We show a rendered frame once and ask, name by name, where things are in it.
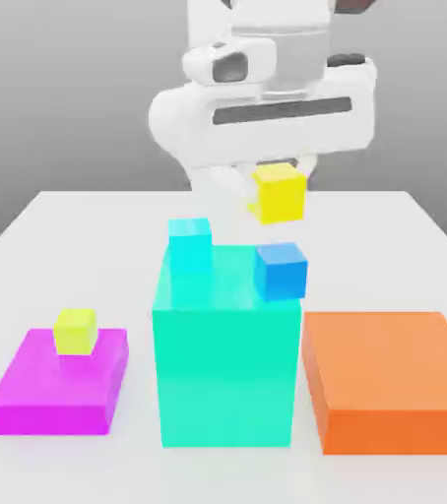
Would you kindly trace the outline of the large magenta box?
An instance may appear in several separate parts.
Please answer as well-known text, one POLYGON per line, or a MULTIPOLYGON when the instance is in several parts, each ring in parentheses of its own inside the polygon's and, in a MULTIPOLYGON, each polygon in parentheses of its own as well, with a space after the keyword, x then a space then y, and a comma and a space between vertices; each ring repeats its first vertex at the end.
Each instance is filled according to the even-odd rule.
POLYGON ((106 435, 129 357, 127 331, 100 329, 90 355, 59 355, 31 329, 0 380, 0 435, 106 435))

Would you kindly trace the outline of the small blue cube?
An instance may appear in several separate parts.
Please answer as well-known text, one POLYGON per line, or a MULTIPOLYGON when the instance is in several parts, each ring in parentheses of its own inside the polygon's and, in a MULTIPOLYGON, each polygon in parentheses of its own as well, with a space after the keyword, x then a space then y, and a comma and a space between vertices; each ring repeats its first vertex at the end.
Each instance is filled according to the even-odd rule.
POLYGON ((308 262, 293 242, 255 247, 254 283, 265 301, 305 297, 308 262))

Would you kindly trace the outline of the large teal box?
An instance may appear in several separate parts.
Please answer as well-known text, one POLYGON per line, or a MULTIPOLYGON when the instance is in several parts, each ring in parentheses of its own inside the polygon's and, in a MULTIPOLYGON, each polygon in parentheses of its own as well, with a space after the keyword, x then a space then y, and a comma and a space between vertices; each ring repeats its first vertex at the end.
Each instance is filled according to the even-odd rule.
POLYGON ((165 448, 289 446, 301 305, 267 302, 255 248, 219 245, 207 274, 161 265, 152 308, 165 448))

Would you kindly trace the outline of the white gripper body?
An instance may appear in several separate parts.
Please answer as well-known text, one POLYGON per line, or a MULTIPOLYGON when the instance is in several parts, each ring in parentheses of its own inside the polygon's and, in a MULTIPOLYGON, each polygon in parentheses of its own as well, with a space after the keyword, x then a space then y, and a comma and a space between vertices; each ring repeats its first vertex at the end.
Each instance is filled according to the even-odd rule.
POLYGON ((218 106, 200 140, 203 167, 303 158, 368 147, 374 136, 374 69, 330 69, 314 95, 218 106))

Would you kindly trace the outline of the small cyan cube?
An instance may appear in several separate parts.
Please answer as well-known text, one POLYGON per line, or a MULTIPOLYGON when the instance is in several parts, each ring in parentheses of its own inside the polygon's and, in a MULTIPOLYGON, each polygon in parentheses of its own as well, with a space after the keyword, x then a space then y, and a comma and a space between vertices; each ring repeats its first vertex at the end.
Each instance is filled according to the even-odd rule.
POLYGON ((170 269, 175 274, 203 274, 212 269, 213 240, 208 219, 168 221, 170 269))

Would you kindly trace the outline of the large orange box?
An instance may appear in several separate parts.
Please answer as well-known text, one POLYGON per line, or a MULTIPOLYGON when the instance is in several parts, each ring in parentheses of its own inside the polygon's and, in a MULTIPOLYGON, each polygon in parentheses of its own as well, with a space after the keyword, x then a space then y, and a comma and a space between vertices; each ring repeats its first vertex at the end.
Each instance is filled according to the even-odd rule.
POLYGON ((301 353, 326 455, 447 455, 439 312, 304 315, 301 353))

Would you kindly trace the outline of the small lime yellow cube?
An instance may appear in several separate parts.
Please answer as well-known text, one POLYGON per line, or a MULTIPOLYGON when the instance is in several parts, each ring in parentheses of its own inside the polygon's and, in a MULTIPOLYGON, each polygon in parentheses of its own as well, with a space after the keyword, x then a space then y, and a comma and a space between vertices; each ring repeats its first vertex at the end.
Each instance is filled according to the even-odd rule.
POLYGON ((98 335, 95 311, 63 309, 54 324, 53 334, 59 355, 91 355, 98 335))

